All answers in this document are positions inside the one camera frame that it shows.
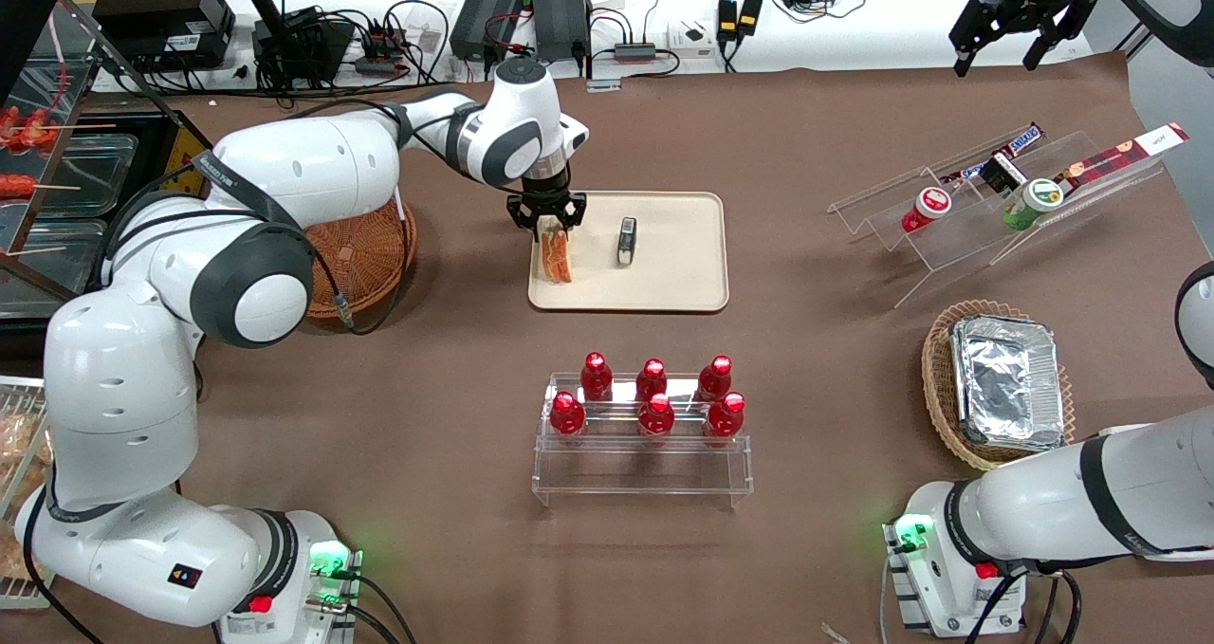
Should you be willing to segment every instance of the brown paper tablecloth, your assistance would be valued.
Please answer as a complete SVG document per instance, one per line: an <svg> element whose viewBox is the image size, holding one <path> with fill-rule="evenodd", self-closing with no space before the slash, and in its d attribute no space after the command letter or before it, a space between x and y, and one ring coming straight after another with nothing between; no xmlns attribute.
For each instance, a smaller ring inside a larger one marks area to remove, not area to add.
<svg viewBox="0 0 1214 644"><path fill-rule="evenodd" d="M421 644L826 643L823 621L852 643L877 642L879 524L919 485L976 475L932 431L919 378L923 335L957 300L997 299L1054 328L1080 436L1214 400L1173 331L1176 289L1206 254L1167 176L1083 228L897 311L918 271L826 214L838 198L1029 120L1055 137L1088 130L1101 148L1141 134L1119 55L965 80L789 72L560 90L592 135L573 160L575 186L721 196L732 289L722 312L534 311L528 238L504 197L409 153L402 187L420 256L381 332L305 324L267 350L211 343L200 352L209 400L186 495L323 514L367 550L367 574ZM216 101L181 102L212 141L280 115L272 102ZM698 371L715 352L732 355L756 492L733 512L693 497L543 509L529 490L541 389L589 350L619 373L649 356ZM1208 640L1209 570L1123 559L1079 571L1080 642ZM112 643L210 640L70 584L56 591ZM1032 640L1044 582L1029 592L1029 631L1000 642ZM1059 603L1053 642L1065 591ZM889 610L895 642L926 642L902 631L892 595ZM0 615L0 642L76 640L53 612Z"/></svg>

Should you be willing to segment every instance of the foil container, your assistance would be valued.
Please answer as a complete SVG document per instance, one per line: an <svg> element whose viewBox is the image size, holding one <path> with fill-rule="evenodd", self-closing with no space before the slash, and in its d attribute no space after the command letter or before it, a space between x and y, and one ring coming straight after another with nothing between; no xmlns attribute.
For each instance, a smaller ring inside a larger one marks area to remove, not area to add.
<svg viewBox="0 0 1214 644"><path fill-rule="evenodd" d="M978 315L953 324L952 344L966 439L1031 452L1065 444L1057 349L1049 328Z"/></svg>

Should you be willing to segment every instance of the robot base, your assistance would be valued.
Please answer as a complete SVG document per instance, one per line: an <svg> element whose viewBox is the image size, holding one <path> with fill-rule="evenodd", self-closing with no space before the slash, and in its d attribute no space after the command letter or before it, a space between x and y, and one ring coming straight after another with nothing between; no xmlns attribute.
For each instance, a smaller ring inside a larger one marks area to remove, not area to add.
<svg viewBox="0 0 1214 644"><path fill-rule="evenodd" d="M978 578L974 566L953 547L944 526L944 499L952 488L949 482L924 485L910 496L906 514L884 526L903 622L915 628L926 618L931 633L941 638L969 635L1000 581L998 577ZM918 544L919 549L895 554L894 549L906 542ZM903 574L909 580L901 581ZM914 601L908 601L912 595ZM919 615L912 615L915 612L913 604L918 604ZM1025 578L1021 577L991 611L981 633L1017 632L1023 605Z"/></svg>
<svg viewBox="0 0 1214 644"><path fill-rule="evenodd" d="M322 569L356 570L362 553L351 553L333 527L312 512L288 512L299 532L295 570L270 611L229 612L217 626L223 644L350 644L352 618L305 608L310 597L351 597L348 582L313 575Z"/></svg>

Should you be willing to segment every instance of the white table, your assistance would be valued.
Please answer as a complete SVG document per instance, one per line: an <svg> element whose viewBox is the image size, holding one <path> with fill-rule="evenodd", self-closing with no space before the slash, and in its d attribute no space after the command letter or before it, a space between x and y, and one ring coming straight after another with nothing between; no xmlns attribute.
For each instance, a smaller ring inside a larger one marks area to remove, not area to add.
<svg viewBox="0 0 1214 644"><path fill-rule="evenodd" d="M253 24L257 16L249 0L226 0L237 13L237 35L228 49L227 63L223 68L200 72L203 84L208 89L250 89L254 78L240 80L233 73L240 64L253 70ZM325 10L358 9L374 17L382 16L387 6L399 0L287 0L287 9L320 5ZM448 12L448 19L455 23L459 6L464 0L426 0L441 6ZM632 22L636 39L641 38L642 22L653 0L625 0L626 13ZM840 10L845 2L840 0ZM789 68L812 68L817 70L844 69L891 69L891 68L940 68L951 67L954 62L953 46L948 41L948 30L968 0L867 0L867 5L846 18L822 18L809 24L795 24L781 11L764 0L764 10L759 18L758 33L743 44L733 64L738 70L771 72ZM403 7L414 10L414 24L426 19L441 29L441 18L425 7L410 5ZM649 19L648 38L658 49L665 46L666 23L685 19L697 19L715 16L716 0L662 0ZM398 11L402 18L404 11ZM601 21L594 32L594 49L599 51L614 45L619 36L615 24ZM1017 64L1023 58L1032 34L1006 36L986 47L977 56L975 67ZM515 34L517 43L534 43L534 32L524 24ZM1080 36L1060 45L1050 52L1043 63L1068 61L1091 53L1087 40ZM435 69L435 77L464 81L464 64L444 57ZM361 56L361 47L352 46L347 61ZM430 55L426 66L430 64ZM664 63L651 66L619 66L609 56L595 61L596 77L620 77L624 74L662 70ZM476 78L483 78L482 70L473 66ZM363 78L353 72L352 66L342 66L337 84L363 85L374 84L376 78ZM572 61L557 62L551 66L555 77L577 77L577 66ZM683 61L680 74L720 73L722 64L719 58ZM109 75L98 78L96 91L118 91L117 83Z"/></svg>

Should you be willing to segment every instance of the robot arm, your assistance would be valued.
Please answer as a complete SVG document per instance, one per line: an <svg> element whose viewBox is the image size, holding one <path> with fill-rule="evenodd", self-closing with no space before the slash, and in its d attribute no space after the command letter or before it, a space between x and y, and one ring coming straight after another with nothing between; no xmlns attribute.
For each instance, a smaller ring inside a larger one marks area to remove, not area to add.
<svg viewBox="0 0 1214 644"><path fill-rule="evenodd" d="M1119 1L1172 51L1203 68L1214 66L1214 0ZM1032 70L1059 43L1079 36L1095 5L1096 0L969 0L948 34L957 50L953 69L965 77L986 45L1006 34L1037 32L1023 61Z"/></svg>
<svg viewBox="0 0 1214 644"><path fill-rule="evenodd" d="M427 149L509 204L580 222L568 158L588 130L560 112L548 72L499 66L489 103L436 92L384 112L284 120L226 135L194 159L205 200L152 192L114 221L107 288L61 307L44 377L56 465L17 536L57 575L148 617L221 622L226 643L324 642L337 598L324 569L350 552L308 512L202 507L169 487L198 451L192 361L203 335L263 348L302 321L314 252L302 230L398 192L399 151Z"/></svg>
<svg viewBox="0 0 1214 644"><path fill-rule="evenodd" d="M1176 333L1214 388L1214 262L1176 298ZM978 479L930 482L886 526L937 637L970 632L1008 576L1117 557L1214 559L1214 407L1118 426L1004 464ZM1015 632L1025 592L992 609L983 634Z"/></svg>

